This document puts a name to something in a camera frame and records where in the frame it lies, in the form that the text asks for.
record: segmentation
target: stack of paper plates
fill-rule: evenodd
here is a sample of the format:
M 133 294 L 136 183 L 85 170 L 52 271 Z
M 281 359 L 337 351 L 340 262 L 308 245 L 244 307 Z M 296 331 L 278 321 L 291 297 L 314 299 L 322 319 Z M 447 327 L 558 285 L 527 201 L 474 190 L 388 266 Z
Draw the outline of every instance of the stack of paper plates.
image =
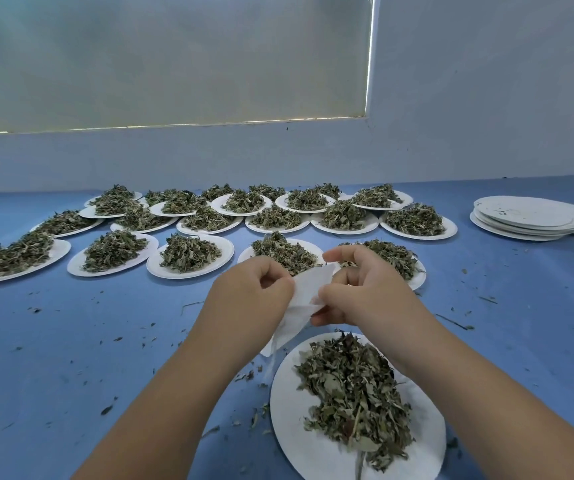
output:
M 574 205 L 534 197 L 496 195 L 474 202 L 471 221 L 523 241 L 554 241 L 574 233 Z

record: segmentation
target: hand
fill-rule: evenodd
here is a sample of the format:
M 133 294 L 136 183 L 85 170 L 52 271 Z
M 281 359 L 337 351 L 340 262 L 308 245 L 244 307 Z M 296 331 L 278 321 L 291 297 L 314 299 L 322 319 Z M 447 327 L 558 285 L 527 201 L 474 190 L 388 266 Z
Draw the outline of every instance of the hand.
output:
M 237 264 L 214 281 L 188 339 L 210 343 L 235 373 L 272 338 L 294 286 L 289 272 L 266 256 Z

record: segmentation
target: pile of dried leaves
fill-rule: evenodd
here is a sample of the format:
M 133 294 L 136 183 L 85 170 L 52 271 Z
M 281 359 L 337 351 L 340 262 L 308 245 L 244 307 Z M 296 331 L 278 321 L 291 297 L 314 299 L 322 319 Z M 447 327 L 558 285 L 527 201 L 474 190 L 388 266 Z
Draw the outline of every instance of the pile of dried leaves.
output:
M 203 190 L 201 193 L 201 197 L 205 198 L 208 202 L 212 200 L 218 199 L 218 197 L 222 197 L 223 195 L 227 195 L 234 192 L 229 184 L 224 184 L 222 187 L 220 185 L 212 185 L 207 190 Z
M 147 239 L 126 230 L 115 230 L 100 236 L 85 250 L 87 255 L 81 268 L 90 273 L 107 271 L 122 266 L 147 247 Z
M 0 277 L 44 263 L 52 246 L 51 236 L 39 230 L 28 232 L 6 248 L 0 244 Z
M 317 264 L 318 257 L 315 254 L 305 250 L 300 244 L 290 244 L 278 231 L 267 234 L 264 239 L 252 242 L 251 247 L 256 256 L 269 256 L 280 263 L 292 276 L 310 267 L 322 266 Z
M 249 191 L 258 192 L 260 195 L 264 195 L 272 202 L 285 193 L 284 187 L 272 187 L 271 185 L 267 184 L 250 185 Z
M 156 216 L 147 207 L 136 204 L 127 209 L 127 213 L 123 217 L 116 219 L 116 224 L 127 230 L 137 231 L 154 229 L 154 227 L 162 226 L 168 220 L 168 217 Z
M 161 266 L 188 273 L 209 265 L 222 251 L 213 242 L 175 233 L 167 238 L 167 248 L 160 255 L 163 257 Z
M 322 184 L 316 185 L 314 190 L 317 190 L 318 193 L 327 195 L 333 199 L 337 199 L 340 197 L 340 187 L 334 184 Z
M 372 239 L 371 241 L 356 242 L 362 244 L 368 249 L 374 251 L 383 260 L 387 261 L 390 265 L 396 268 L 396 271 L 405 279 L 410 281 L 416 273 L 416 263 L 418 258 L 416 255 L 404 246 L 397 246 L 393 242 L 380 241 L 379 239 Z M 356 266 L 351 262 L 344 262 L 341 266 Z
M 367 212 L 350 200 L 337 200 L 324 211 L 320 223 L 329 229 L 358 230 L 365 227 L 366 215 Z
M 389 208 L 389 201 L 402 203 L 402 199 L 394 192 L 391 184 L 378 185 L 370 189 L 359 190 L 352 201 L 365 207 Z
M 317 189 L 292 190 L 287 197 L 287 207 L 296 210 L 320 210 L 327 205 L 327 199 Z
M 182 220 L 183 226 L 191 230 L 215 231 L 225 229 L 234 222 L 235 217 L 224 216 L 219 214 L 209 206 L 201 207 L 196 210 L 193 216 L 185 217 Z
M 79 210 L 65 210 L 61 213 L 56 212 L 52 217 L 40 224 L 36 230 L 46 232 L 49 235 L 60 235 L 74 232 L 78 229 L 84 229 L 96 222 L 95 219 L 79 216 L 79 212 Z
M 259 192 L 234 190 L 222 208 L 235 214 L 248 214 L 257 211 L 264 204 L 265 199 L 263 199 L 263 196 L 260 195 Z
M 374 470 L 384 472 L 413 441 L 410 404 L 403 404 L 387 359 L 353 335 L 312 342 L 296 366 L 300 389 L 320 398 L 305 420 L 308 431 L 320 430 L 333 441 L 358 451 Z
M 298 212 L 281 209 L 273 204 L 269 209 L 264 209 L 255 215 L 250 223 L 261 229 L 293 229 L 302 223 Z
M 387 212 L 385 223 L 397 231 L 410 235 L 440 235 L 445 232 L 443 218 L 435 208 L 424 203 L 415 203 L 402 210 Z

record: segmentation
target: white paper plate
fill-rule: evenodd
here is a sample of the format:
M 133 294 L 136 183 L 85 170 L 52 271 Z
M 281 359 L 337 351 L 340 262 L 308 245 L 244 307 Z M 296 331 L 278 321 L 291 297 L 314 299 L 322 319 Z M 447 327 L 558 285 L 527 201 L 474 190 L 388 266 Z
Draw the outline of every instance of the white paper plate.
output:
M 260 195 L 260 197 L 262 197 L 263 200 L 265 201 L 265 203 L 263 204 L 263 206 L 260 209 L 255 210 L 254 212 L 247 212 L 245 214 L 237 214 L 235 212 L 232 212 L 230 210 L 222 208 L 222 206 L 227 203 L 230 196 L 231 196 L 231 194 L 221 195 L 220 197 L 212 200 L 210 202 L 211 208 L 214 209 L 216 212 L 223 214 L 225 216 L 247 217 L 247 216 L 255 216 L 259 212 L 262 212 L 264 209 L 269 209 L 273 205 L 273 202 L 271 201 L 271 199 L 269 199 L 268 197 L 265 197 L 264 195 Z
M 364 225 L 362 229 L 356 230 L 339 230 L 339 229 L 330 229 L 329 227 L 323 226 L 321 224 L 321 220 L 323 218 L 322 214 L 316 214 L 311 217 L 311 224 L 316 228 L 320 229 L 321 231 L 328 232 L 331 234 L 336 235 L 355 235 L 355 234 L 365 234 L 368 232 L 373 231 L 378 227 L 378 217 L 373 215 L 371 212 L 367 212 L 364 219 Z
M 26 269 L 20 273 L 10 274 L 8 276 L 1 276 L 0 282 L 11 280 L 13 278 L 19 278 L 20 276 L 24 276 L 24 275 L 29 274 L 29 273 L 34 273 L 34 272 L 38 271 L 39 269 L 42 269 L 45 266 L 49 266 L 50 264 L 53 264 L 56 261 L 58 261 L 60 258 L 64 257 L 69 252 L 70 249 L 71 249 L 71 244 L 69 243 L 69 241 L 62 241 L 60 239 L 54 239 L 53 240 L 53 246 L 49 250 L 49 259 L 47 259 L 47 261 L 45 261 L 44 263 L 40 263 L 38 266 L 33 266 L 29 269 Z
M 276 205 L 278 207 L 280 207 L 281 209 L 285 209 L 285 210 L 292 210 L 293 212 L 298 212 L 299 214 L 319 214 L 321 212 L 324 212 L 330 205 L 333 205 L 335 200 L 332 199 L 329 195 L 323 195 L 323 197 L 327 200 L 327 205 L 324 206 L 322 209 L 318 209 L 318 210 L 298 210 L 298 209 L 292 209 L 291 207 L 287 207 L 287 199 L 289 197 L 291 192 L 286 193 L 285 195 L 281 195 L 280 197 L 278 197 L 276 199 Z
M 300 215 L 300 224 L 291 229 L 285 229 L 284 227 L 275 227 L 272 229 L 263 229 L 262 227 L 254 226 L 251 224 L 251 220 L 254 218 L 253 216 L 245 217 L 245 225 L 249 230 L 254 232 L 260 232 L 261 234 L 271 234 L 274 231 L 278 231 L 281 234 L 289 234 L 290 232 L 296 232 L 300 229 L 305 229 L 309 225 L 309 216 L 307 214 L 299 214 Z
M 168 244 L 165 244 L 163 247 L 158 249 L 157 252 L 152 254 L 149 259 L 147 259 L 147 271 L 159 278 L 165 278 L 168 280 L 186 280 L 188 278 L 196 278 L 197 276 L 211 273 L 219 267 L 225 266 L 232 256 L 234 256 L 234 245 L 230 240 L 219 235 L 196 235 L 192 236 L 191 239 L 213 242 L 222 251 L 222 255 L 202 269 L 198 269 L 197 271 L 192 271 L 190 273 L 180 273 L 179 271 L 173 271 L 160 265 L 163 261 L 163 257 L 160 253 L 166 250 L 168 246 Z
M 309 344 L 337 339 L 340 332 L 323 333 L 305 340 L 284 358 L 276 371 L 269 398 L 272 426 L 287 459 L 305 480 L 355 480 L 357 452 L 348 452 L 319 431 L 305 431 L 304 419 L 309 409 L 320 404 L 319 398 L 299 390 L 302 382 L 294 369 L 302 360 L 300 352 L 311 350 Z M 369 341 L 356 335 L 362 344 Z M 394 369 L 401 384 L 397 387 L 403 403 L 411 404 L 409 427 L 416 439 L 405 450 L 408 460 L 398 458 L 385 473 L 363 465 L 363 480 L 434 480 L 443 466 L 446 450 L 445 421 L 429 397 L 411 379 Z
M 147 258 L 151 256 L 152 253 L 156 252 L 156 249 L 158 248 L 158 240 L 154 236 L 149 234 L 137 234 L 137 235 L 139 237 L 142 237 L 143 239 L 147 239 L 147 247 L 139 251 L 138 256 L 136 256 L 134 259 L 130 259 L 122 266 L 117 266 L 108 269 L 107 271 L 99 271 L 98 273 L 90 273 L 89 271 L 85 271 L 83 268 L 81 268 L 81 266 L 83 266 L 85 263 L 85 259 L 87 258 L 87 256 L 85 255 L 85 251 L 87 250 L 87 248 L 85 248 L 81 252 L 76 254 L 69 261 L 67 265 L 67 271 L 73 274 L 74 276 L 83 276 L 84 278 L 95 278 L 97 276 L 105 276 L 107 274 L 120 273 L 125 269 L 129 269 L 131 267 L 139 265 L 143 261 L 146 261 Z
M 512 239 L 520 239 L 521 241 L 555 241 L 556 239 L 560 239 L 561 237 L 563 237 L 562 235 L 544 236 L 544 235 L 516 234 L 514 232 L 507 232 L 504 230 L 496 229 L 479 220 L 479 218 L 475 216 L 473 211 L 469 215 L 469 220 L 471 220 L 475 225 L 477 225 L 481 229 L 484 229 L 488 232 L 498 235 L 504 235 L 505 237 L 511 237 Z
M 184 221 L 185 219 L 180 219 L 180 222 L 178 224 L 176 224 L 176 229 L 178 229 L 179 232 L 182 232 L 183 234 L 187 234 L 187 235 L 212 235 L 212 234 L 220 234 L 222 232 L 226 232 L 229 229 L 234 229 L 234 227 L 236 227 L 238 224 L 240 224 L 241 222 L 243 222 L 243 218 L 242 217 L 236 217 L 234 219 L 234 222 L 232 222 L 230 225 L 228 225 L 227 227 L 223 227 L 220 230 L 192 230 L 189 229 L 189 227 L 185 227 Z
M 85 207 L 91 207 L 91 201 L 97 199 L 98 197 L 100 197 L 100 195 L 97 195 L 95 197 L 91 197 L 91 199 L 89 199 L 88 201 L 85 202 Z M 142 194 L 140 192 L 134 192 L 133 193 L 133 197 L 132 199 L 134 200 L 139 200 L 142 198 Z
M 161 224 L 158 227 L 154 227 L 152 229 L 145 229 L 145 230 L 131 230 L 132 234 L 147 234 L 148 232 L 155 232 L 157 230 L 164 229 L 167 226 L 171 226 L 174 222 L 178 220 L 178 217 L 171 217 L 167 222 Z M 120 224 L 116 224 L 115 222 L 109 226 L 111 230 L 125 230 L 125 227 L 121 226 Z
M 411 195 L 406 194 L 404 192 L 399 192 L 398 190 L 394 190 L 394 192 L 396 192 L 398 197 L 400 197 L 400 199 L 403 201 L 402 203 L 398 203 L 398 202 L 394 202 L 393 200 L 390 200 L 389 201 L 389 207 L 367 207 L 366 205 L 358 205 L 357 203 L 355 203 L 354 205 L 356 207 L 360 207 L 361 209 L 367 209 L 367 210 L 400 210 L 400 209 L 403 209 L 404 207 L 414 203 L 414 198 L 411 197 Z M 354 195 L 355 194 L 346 195 L 345 197 L 340 197 L 339 200 L 349 200 L 349 199 L 353 198 Z
M 43 223 L 41 222 L 38 225 L 35 225 L 34 227 L 32 227 L 31 229 L 29 229 L 29 232 L 31 231 L 35 231 L 36 229 L 38 229 L 38 227 L 40 227 L 40 225 Z M 87 227 L 83 227 L 83 229 L 78 229 L 78 230 L 73 230 L 71 232 L 66 232 L 65 234 L 58 234 L 58 235 L 52 235 L 52 237 L 54 239 L 57 239 L 59 237 L 67 237 L 68 235 L 74 235 L 74 234 L 80 234 L 81 232 L 86 232 L 90 229 L 93 229 L 96 226 L 99 226 L 100 224 L 102 224 L 103 222 L 105 222 L 105 219 L 96 219 L 96 221 L 91 224 L 91 226 L 87 226 Z
M 399 235 L 401 237 L 406 237 L 408 239 L 417 239 L 419 241 L 439 241 L 440 239 L 449 239 L 451 236 L 458 232 L 458 226 L 449 220 L 447 217 L 443 217 L 443 227 L 445 227 L 445 232 L 440 235 L 413 235 L 413 234 L 405 234 L 399 230 L 394 229 L 394 227 L 390 226 L 385 222 L 385 218 L 387 218 L 387 214 L 383 214 L 379 218 L 380 225 L 386 231 Z

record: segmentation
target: table surface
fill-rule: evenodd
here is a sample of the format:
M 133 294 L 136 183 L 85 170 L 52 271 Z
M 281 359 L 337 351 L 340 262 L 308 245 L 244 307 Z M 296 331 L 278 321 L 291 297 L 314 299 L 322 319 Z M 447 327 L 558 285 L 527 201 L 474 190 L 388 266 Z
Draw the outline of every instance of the table surface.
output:
M 347 193 L 358 188 L 342 186 Z M 458 234 L 416 242 L 379 228 L 360 237 L 386 239 L 416 252 L 427 268 L 419 291 L 429 310 L 473 325 L 466 331 L 444 322 L 574 425 L 574 235 L 552 242 L 515 241 L 469 221 L 473 201 L 487 195 L 574 203 L 574 177 L 396 188 L 435 205 L 456 222 Z M 0 242 L 17 239 L 54 211 L 81 208 L 97 194 L 0 194 Z M 72 249 L 61 261 L 0 283 L 0 479 L 68 478 L 187 336 L 217 275 L 161 280 L 144 264 L 93 279 L 68 274 L 69 259 L 108 229 L 104 223 L 68 237 Z M 171 226 L 153 235 L 164 244 L 173 232 Z M 240 225 L 223 236 L 234 243 L 236 253 L 221 271 L 261 235 Z M 313 226 L 290 236 L 322 249 L 347 241 Z M 481 296 L 493 296 L 498 304 Z M 288 348 L 326 331 L 331 328 L 306 328 Z M 268 364 L 261 356 L 254 362 Z M 275 437 L 263 435 L 271 428 L 270 419 L 249 428 L 254 409 L 269 399 L 270 390 L 258 387 L 263 375 L 227 388 L 206 426 L 220 430 L 200 442 L 190 478 L 299 478 Z M 113 409 L 101 415 L 109 405 Z M 232 426 L 235 420 L 242 426 Z M 447 451 L 439 478 L 483 475 L 461 443 Z

